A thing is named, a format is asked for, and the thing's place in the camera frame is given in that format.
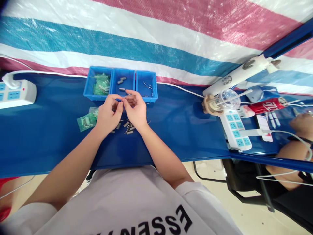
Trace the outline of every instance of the power strip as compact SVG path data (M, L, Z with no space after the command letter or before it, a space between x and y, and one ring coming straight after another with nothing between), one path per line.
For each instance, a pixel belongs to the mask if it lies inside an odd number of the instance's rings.
M252 148L249 137L241 136L239 133L240 130L245 130L245 127L242 124L237 110L225 110L220 118L231 149L236 149L239 152L242 152Z
M10 89L0 82L0 109L33 104L36 99L36 85L28 80L16 80L20 83L17 89Z

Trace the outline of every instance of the plastic cup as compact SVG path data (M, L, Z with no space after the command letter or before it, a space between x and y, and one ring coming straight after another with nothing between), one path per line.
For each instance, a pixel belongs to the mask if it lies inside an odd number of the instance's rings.
M240 97L230 100L232 97L238 96L236 92L230 89L223 90L216 95L214 99L210 100L209 106L214 111L221 111L225 109L237 109L240 106Z

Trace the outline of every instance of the coca-cola can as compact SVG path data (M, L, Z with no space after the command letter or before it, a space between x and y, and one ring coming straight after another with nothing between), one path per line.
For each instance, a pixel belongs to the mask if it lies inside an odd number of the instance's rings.
M285 108L284 104L286 103L287 100L285 100L282 97L279 97L251 104L249 105L249 108L252 109L255 112L255 114L260 114L269 111L275 111L278 109L283 109Z

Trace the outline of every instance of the person's arm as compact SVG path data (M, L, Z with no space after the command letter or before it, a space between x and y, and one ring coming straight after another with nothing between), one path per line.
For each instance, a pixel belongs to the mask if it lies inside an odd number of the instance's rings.
M42 181L23 206L45 202L60 210L83 183L103 139L118 125L123 112L119 95L108 95L99 107L96 126Z
M313 117L310 114L298 115L294 120L290 122L290 126L296 131L297 136L313 141ZM277 157L304 161L307 155L308 149L306 146L304 146L303 143L301 143L300 141L290 141L279 151ZM267 165L266 169L271 174L281 174L292 171L290 169L271 165ZM282 176L275 176L275 178L277 180L285 180L299 183L303 182L303 180L299 177L298 172ZM287 190L293 190L300 186L299 184L295 183L280 183Z
M174 189L183 182L194 182L175 153L147 124L146 104L141 95L131 90L126 90L126 93L131 94L122 99L128 119L142 136L163 179Z

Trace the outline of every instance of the blue plastic bin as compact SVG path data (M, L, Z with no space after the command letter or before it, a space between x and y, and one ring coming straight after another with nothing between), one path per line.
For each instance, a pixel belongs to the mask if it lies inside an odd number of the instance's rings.
M136 71L136 91L139 92L143 100L147 103L154 103L157 100L157 75L154 72Z
M126 77L121 84L117 84L121 77ZM126 90L135 90L135 71L128 69L113 69L113 76L110 82L110 94L118 94L122 97L127 96L125 91L120 91L120 88Z
M94 95L93 84L96 83L96 79L92 77L94 77L97 74L103 74L103 73L105 75L110 75L110 78L112 81L113 69L106 68L106 67L94 67L94 66L91 66L89 68L88 77L87 77L85 90L84 90L84 96L92 101L104 101L107 98L107 95L103 95L103 96Z

